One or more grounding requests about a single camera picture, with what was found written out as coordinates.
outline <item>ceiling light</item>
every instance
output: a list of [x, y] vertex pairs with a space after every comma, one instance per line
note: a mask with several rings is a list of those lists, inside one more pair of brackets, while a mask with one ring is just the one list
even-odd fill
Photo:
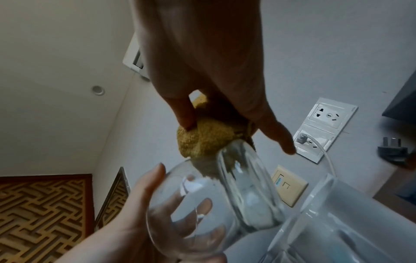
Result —
[[100, 86], [93, 86], [91, 88], [91, 90], [92, 90], [92, 93], [94, 93], [97, 96], [102, 96], [105, 93], [104, 88], [103, 87], [100, 87]]

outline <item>human hand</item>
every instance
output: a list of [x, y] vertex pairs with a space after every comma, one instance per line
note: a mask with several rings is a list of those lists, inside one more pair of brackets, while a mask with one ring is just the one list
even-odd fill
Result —
[[283, 151], [290, 132], [266, 99], [260, 0], [130, 0], [144, 62], [179, 124], [196, 124], [189, 95], [226, 99]]
[[[176, 263], [178, 259], [168, 258], [162, 255], [153, 245], [149, 238], [146, 227], [146, 212], [149, 206], [153, 191], [165, 178], [165, 166], [157, 165], [154, 169], [144, 174], [136, 183], [126, 203], [117, 217], [104, 228], [81, 242], [62, 256], [58, 263], [113, 263], [113, 262], [146, 262], [146, 263]], [[173, 212], [180, 205], [182, 199], [175, 196], [171, 199], [169, 206], [161, 208], [160, 213]], [[197, 212], [207, 214], [212, 208], [212, 202], [204, 200], [198, 207]], [[154, 222], [155, 224], [172, 224], [175, 231], [167, 233], [180, 234], [183, 237], [194, 231], [193, 227], [186, 222], [187, 218], [193, 219], [190, 214], [183, 221], [171, 222], [170, 215], [167, 215], [169, 222]], [[218, 255], [202, 261], [192, 263], [226, 263], [225, 255]]]

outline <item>white wall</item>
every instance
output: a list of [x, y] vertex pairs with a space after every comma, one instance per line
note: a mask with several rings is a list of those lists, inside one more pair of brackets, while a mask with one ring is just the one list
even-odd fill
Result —
[[[374, 194], [395, 170], [377, 156], [382, 137], [415, 142], [414, 127], [381, 113], [416, 69], [416, 2], [264, 0], [262, 12], [267, 95], [275, 114], [294, 133], [318, 97], [358, 105], [329, 154], [343, 181]], [[96, 214], [120, 166], [133, 186], [156, 163], [169, 169], [182, 160], [176, 128], [168, 106], [136, 75], [94, 172]], [[325, 160], [316, 165], [286, 156], [260, 132], [254, 142], [270, 172], [281, 164], [297, 173], [310, 183], [306, 193], [329, 170]], [[227, 251], [229, 262], [257, 262], [275, 232], [242, 240]]]
[[0, 13], [0, 176], [92, 173], [133, 77], [128, 1], [0, 1]]

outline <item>white cable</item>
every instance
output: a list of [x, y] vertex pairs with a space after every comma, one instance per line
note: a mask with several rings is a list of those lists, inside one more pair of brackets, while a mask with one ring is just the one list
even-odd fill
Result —
[[325, 149], [324, 149], [324, 147], [322, 147], [322, 145], [314, 138], [314, 137], [312, 137], [312, 136], [310, 136], [310, 135], [308, 135], [308, 134], [306, 134], [306, 133], [300, 133], [299, 134], [299, 136], [298, 136], [298, 140], [297, 140], [297, 142], [299, 142], [299, 143], [301, 143], [301, 144], [304, 144], [305, 142], [306, 142], [306, 140], [302, 140], [302, 137], [307, 137], [307, 138], [309, 138], [309, 139], [311, 139], [311, 141], [313, 141], [315, 144], [316, 144], [316, 146], [322, 151], [322, 153], [325, 155], [325, 157], [326, 157], [326, 159], [328, 160], [328, 163], [329, 163], [329, 167], [331, 168], [331, 173], [332, 173], [332, 175], [333, 176], [335, 176], [336, 178], [338, 177], [337, 176], [337, 174], [335, 173], [335, 168], [334, 168], [334, 165], [332, 164], [332, 161], [331, 161], [331, 158], [329, 158], [329, 155], [328, 155], [328, 153], [325, 151]]

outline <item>wine glass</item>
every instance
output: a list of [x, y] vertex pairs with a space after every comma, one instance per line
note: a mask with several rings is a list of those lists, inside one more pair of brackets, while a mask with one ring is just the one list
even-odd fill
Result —
[[162, 254], [195, 260], [282, 224], [282, 210], [256, 152], [235, 140], [215, 155], [188, 159], [167, 173], [153, 193], [146, 219]]

